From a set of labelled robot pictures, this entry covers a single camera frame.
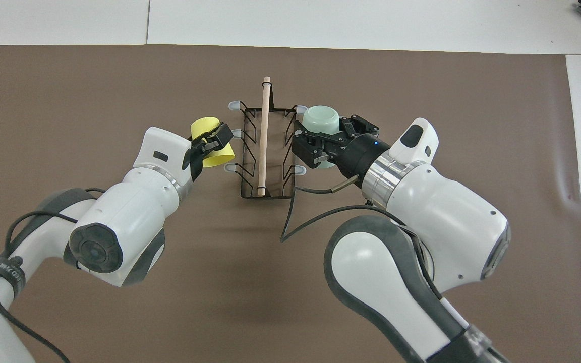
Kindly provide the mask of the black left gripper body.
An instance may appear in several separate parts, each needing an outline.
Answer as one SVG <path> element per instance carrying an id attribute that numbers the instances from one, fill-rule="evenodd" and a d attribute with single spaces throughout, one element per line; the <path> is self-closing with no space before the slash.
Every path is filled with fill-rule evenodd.
<path id="1" fill-rule="evenodd" d="M 192 146 L 184 154 L 184 171 L 190 172 L 192 181 L 196 180 L 202 172 L 204 156 L 205 149 L 202 145 Z"/>

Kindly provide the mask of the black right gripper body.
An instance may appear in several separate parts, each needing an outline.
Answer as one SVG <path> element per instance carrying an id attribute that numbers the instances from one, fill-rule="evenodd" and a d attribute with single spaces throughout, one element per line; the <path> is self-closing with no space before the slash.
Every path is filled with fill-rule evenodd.
<path id="1" fill-rule="evenodd" d="M 355 186 L 362 187 L 362 182 L 371 164 L 390 145 L 373 135 L 359 135 L 348 143 L 345 150 L 340 150 L 335 156 L 335 165 L 346 178 L 357 175 Z"/>

